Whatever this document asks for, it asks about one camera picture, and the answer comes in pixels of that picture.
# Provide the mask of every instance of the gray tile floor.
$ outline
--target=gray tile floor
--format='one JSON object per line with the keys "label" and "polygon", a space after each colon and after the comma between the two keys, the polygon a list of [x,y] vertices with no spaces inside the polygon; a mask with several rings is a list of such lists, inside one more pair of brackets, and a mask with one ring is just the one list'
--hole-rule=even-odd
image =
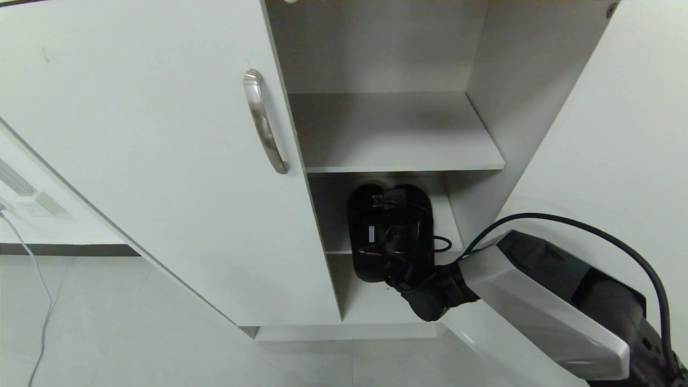
{"label": "gray tile floor", "polygon": [[[504,386],[440,339],[257,344],[142,258],[39,257],[57,298],[41,386]],[[0,257],[0,384],[25,386],[47,308],[31,262]]]}

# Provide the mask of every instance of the cabinet shelf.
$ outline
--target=cabinet shelf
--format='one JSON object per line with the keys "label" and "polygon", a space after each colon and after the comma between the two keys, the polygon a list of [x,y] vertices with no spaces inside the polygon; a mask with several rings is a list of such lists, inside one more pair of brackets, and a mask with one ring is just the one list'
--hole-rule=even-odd
{"label": "cabinet shelf", "polygon": [[[310,192],[318,217],[318,226],[327,254],[350,254],[349,227],[347,225],[346,205],[349,195],[359,186],[376,183],[384,188],[398,184],[413,184],[423,189],[430,197],[435,223],[434,233],[452,242],[449,251],[462,251],[463,245],[456,227],[449,199],[439,175],[394,176],[375,178],[351,178],[347,176],[311,178]],[[435,248],[446,244],[435,241]]]}
{"label": "cabinet shelf", "polygon": [[463,92],[290,94],[309,173],[502,169]]}
{"label": "cabinet shelf", "polygon": [[[437,261],[449,263],[456,253],[438,253]],[[350,255],[328,255],[332,283],[343,324],[425,323],[409,303],[384,282],[365,282],[356,277]]]}

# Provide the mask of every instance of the white wall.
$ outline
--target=white wall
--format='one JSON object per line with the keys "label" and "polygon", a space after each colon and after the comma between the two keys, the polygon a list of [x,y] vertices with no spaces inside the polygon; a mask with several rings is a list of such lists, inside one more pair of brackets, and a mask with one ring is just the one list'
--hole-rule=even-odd
{"label": "white wall", "polygon": [[289,93],[464,91],[487,1],[268,1]]}
{"label": "white wall", "polygon": [[[39,258],[57,303],[34,387],[507,386],[456,336],[257,344],[143,258]],[[45,294],[0,256],[0,385],[24,386]]]}
{"label": "white wall", "polygon": [[[19,207],[7,215],[27,243],[120,244],[105,225],[81,201],[56,181],[0,121],[0,158],[36,190],[44,191],[66,210],[59,219],[36,218]],[[0,198],[12,204],[19,195],[0,181]],[[0,242],[17,243],[14,233],[0,222]]]}
{"label": "white wall", "polygon": [[[688,2],[622,1],[561,113],[500,217],[525,211],[567,216],[622,239],[655,268],[671,304],[674,350],[688,359]],[[549,239],[641,293],[649,321],[658,307],[647,276],[624,253],[570,227],[520,220],[508,228]],[[487,359],[514,358],[514,379],[548,386],[560,371],[489,311],[480,324],[448,322]],[[538,369],[537,374],[528,371]],[[579,386],[561,377],[558,386]]]}
{"label": "white wall", "polygon": [[506,202],[607,27],[612,2],[490,2],[466,93],[506,166],[447,174],[466,243]]}

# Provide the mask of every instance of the white cabinet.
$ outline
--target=white cabinet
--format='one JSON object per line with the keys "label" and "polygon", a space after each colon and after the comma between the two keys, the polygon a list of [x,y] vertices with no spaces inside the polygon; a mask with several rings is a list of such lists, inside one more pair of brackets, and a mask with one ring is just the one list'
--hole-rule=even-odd
{"label": "white cabinet", "polygon": [[47,1],[0,35],[0,116],[151,259],[239,325],[341,321],[261,2]]}
{"label": "white cabinet", "polygon": [[[237,325],[270,326],[263,339],[342,323],[426,337],[439,331],[393,289],[353,274],[348,195],[417,184],[454,243],[439,260],[454,258],[517,184],[611,4],[15,6],[0,12],[0,116],[150,259]],[[286,175],[248,109],[251,68]]]}

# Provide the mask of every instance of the white shelf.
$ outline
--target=white shelf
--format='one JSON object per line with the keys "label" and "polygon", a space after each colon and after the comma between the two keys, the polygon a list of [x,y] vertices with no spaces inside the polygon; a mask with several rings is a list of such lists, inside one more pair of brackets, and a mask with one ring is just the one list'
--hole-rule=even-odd
{"label": "white shelf", "polygon": [[[457,253],[439,253],[437,260],[450,262]],[[332,283],[344,324],[408,324],[424,322],[401,294],[384,282],[365,282],[356,277],[350,255],[328,255]]]}
{"label": "white shelf", "polygon": [[502,169],[463,92],[290,94],[308,173]]}
{"label": "white shelf", "polygon": [[434,339],[444,324],[336,324],[300,326],[260,326],[257,342],[303,342],[361,339]]}
{"label": "white shelf", "polygon": [[[439,175],[396,176],[385,178],[351,178],[347,176],[327,176],[309,179],[310,192],[318,217],[318,227],[323,238],[327,254],[350,254],[349,227],[347,225],[346,206],[349,195],[359,186],[376,183],[383,188],[392,188],[398,184],[413,184],[421,188],[430,197],[432,203],[434,233],[452,241],[450,251],[461,251],[463,246],[459,231],[456,228],[449,199]],[[446,244],[435,241],[435,248]]]}

